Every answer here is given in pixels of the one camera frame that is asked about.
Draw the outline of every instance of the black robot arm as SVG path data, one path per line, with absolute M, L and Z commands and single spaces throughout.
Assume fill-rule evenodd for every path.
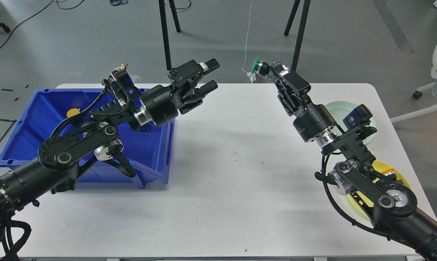
M 376 132 L 375 128 L 368 126 L 372 117 L 369 109 L 363 104 L 355 108 L 344 118 L 347 130 L 343 130 L 323 104 L 313 104 L 308 96 L 310 84 L 298 74 L 280 63 L 258 62 L 254 69 L 256 73 L 273 79 L 278 99 L 289 116 L 296 116 L 293 125 L 303 140 L 316 141 L 322 148 L 321 172 L 315 175 L 323 181 L 336 211 L 353 225 L 407 245 L 426 260 L 437 261 L 437 221 L 417 207 L 414 193 L 394 173 L 383 175 L 372 166 L 375 157 L 362 142 Z M 343 132 L 340 136 L 332 132 L 334 126 Z M 346 160 L 336 163 L 327 174 L 329 155 L 341 153 Z M 342 211 L 328 186 L 341 195 L 351 195 L 369 216 L 373 228 L 358 223 Z M 368 207 L 358 192 L 374 206 Z
M 128 122 L 137 132 L 148 122 L 161 126 L 177 117 L 178 111 L 185 114 L 201 105 L 202 99 L 217 89 L 217 84 L 215 81 L 201 87 L 197 84 L 219 66 L 215 59 L 199 64 L 191 60 L 169 72 L 170 85 L 157 85 L 146 92 L 134 87 L 127 65 L 114 69 L 103 80 L 104 90 L 98 98 L 88 108 L 63 120 L 40 145 L 38 157 L 0 177 L 0 243 L 6 253 L 3 259 L 18 260 L 17 251 L 30 236 L 28 224 L 11 220 L 16 210 L 29 203 L 38 207 L 37 198 L 50 190 L 53 194 L 74 190 L 79 177 L 98 160 L 117 167 L 130 178 L 135 177 L 135 170 L 121 153 L 124 146 L 117 126 Z M 113 101 L 92 109 L 106 93 L 114 97 Z M 60 135 L 68 124 L 79 127 Z M 79 160 L 92 152 L 94 156 L 79 166 Z M 15 243 L 11 227 L 25 231 Z

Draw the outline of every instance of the concrete floor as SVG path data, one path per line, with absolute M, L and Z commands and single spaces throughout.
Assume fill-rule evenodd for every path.
M 78 2 L 60 5 L 66 8 Z M 256 56 L 291 65 L 300 12 L 290 36 L 283 36 L 283 30 L 292 2 L 253 0 L 246 70 Z M 0 0 L 0 21 L 13 29 L 48 3 Z M 437 9 L 432 3 L 314 0 L 297 72 L 314 83 L 370 83 L 390 117 L 436 104 L 430 92 L 418 101 L 411 98 L 417 87 L 433 81 L 429 72 L 437 43 Z M 187 1 L 176 4 L 184 7 Z M 251 0 L 193 0 L 189 10 L 179 13 L 182 33 L 174 31 L 167 15 L 172 65 L 217 58 L 220 69 L 203 81 L 247 82 L 241 68 L 250 5 Z M 0 45 L 7 36 L 0 28 Z M 9 120 L 0 121 L 0 139 L 5 134 L 0 151 L 10 135 L 11 121 L 20 117 L 34 89 L 98 83 L 121 63 L 129 64 L 136 83 L 168 82 L 156 1 L 131 0 L 119 7 L 109 1 L 85 1 L 72 10 L 52 3 L 23 23 L 0 50 L 0 119 Z M 395 127 L 437 216 L 437 112 Z

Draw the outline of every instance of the blue storage crate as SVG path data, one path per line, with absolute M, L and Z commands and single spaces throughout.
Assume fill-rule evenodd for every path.
M 0 154 L 0 167 L 15 169 L 38 156 L 38 147 L 48 139 L 54 128 L 66 118 L 69 109 L 88 107 L 102 89 L 37 89 L 32 94 L 7 144 Z M 112 97 L 105 95 L 93 108 L 107 104 Z M 133 182 L 143 189 L 148 182 L 168 182 L 170 151 L 174 135 L 174 120 L 157 127 L 152 123 L 149 132 L 133 132 L 128 123 L 117 126 L 124 144 L 122 154 L 136 170 L 130 179 L 115 167 L 97 162 L 78 182 Z M 71 124 L 62 133 L 75 129 Z M 83 165 L 93 155 L 80 160 Z

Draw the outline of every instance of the white wire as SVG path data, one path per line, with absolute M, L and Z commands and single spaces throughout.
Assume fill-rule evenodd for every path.
M 249 35 L 249 26 L 250 26 L 250 12 L 252 10 L 252 2 L 254 2 L 254 0 L 252 0 L 250 2 L 250 8 L 249 8 L 249 22 L 248 22 L 248 32 L 246 34 L 246 46 L 245 46 L 245 64 L 243 64 L 243 68 L 241 68 L 242 71 L 244 71 L 245 73 L 248 73 L 247 71 L 244 70 L 245 66 L 246 66 L 246 62 L 247 62 L 247 37 Z
M 167 5 L 167 7 L 172 10 L 172 8 L 170 8 L 170 5 L 168 5 L 167 1 L 164 0 L 165 5 Z M 185 8 L 175 8 L 177 10 L 181 10 L 181 11 L 177 11 L 177 13 L 182 13 L 185 12 L 186 10 L 188 10 L 191 7 L 191 0 L 188 0 L 188 5 Z

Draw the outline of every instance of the black metal pole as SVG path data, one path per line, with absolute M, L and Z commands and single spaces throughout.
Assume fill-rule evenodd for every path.
M 170 3 L 170 10 L 172 10 L 172 16 L 174 17 L 175 28 L 177 29 L 177 33 L 180 33 L 182 29 L 180 28 L 180 22 L 178 21 L 177 8 L 175 7 L 174 0 L 168 0 Z
M 299 23 L 299 31 L 297 32 L 296 47 L 294 49 L 293 63 L 291 64 L 290 71 L 294 73 L 296 71 L 297 62 L 299 60 L 299 53 L 301 52 L 301 46 L 303 43 L 305 24 L 307 22 L 308 8 L 310 6 L 310 0 L 304 0 L 303 13 L 301 14 L 301 22 Z
M 172 70 L 172 61 L 170 59 L 170 46 L 168 44 L 167 17 L 165 13 L 164 0 L 159 0 L 159 12 L 161 13 L 162 38 L 164 41 L 165 63 L 167 71 Z
M 284 35 L 288 36 L 290 34 L 291 25 L 293 25 L 294 17 L 296 15 L 297 9 L 301 0 L 294 0 L 293 8 L 291 9 L 290 18 L 288 19 L 288 23 L 286 24 L 286 28 L 284 30 Z

